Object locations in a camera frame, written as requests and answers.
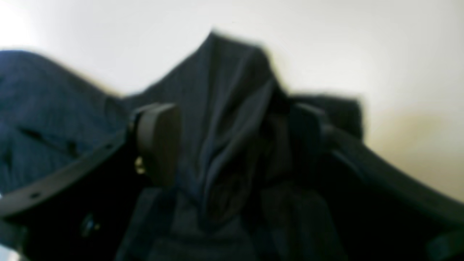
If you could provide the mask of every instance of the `white background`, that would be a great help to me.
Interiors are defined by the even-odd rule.
[[[361,99],[370,148],[464,200],[462,0],[0,0],[0,48],[118,95],[159,80],[212,29],[264,46],[289,92]]]

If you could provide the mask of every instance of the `white wall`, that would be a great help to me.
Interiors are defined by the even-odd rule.
[[[0,0],[0,46],[120,94],[165,75],[212,28],[263,44],[290,92],[359,97],[372,149],[464,200],[461,0]]]

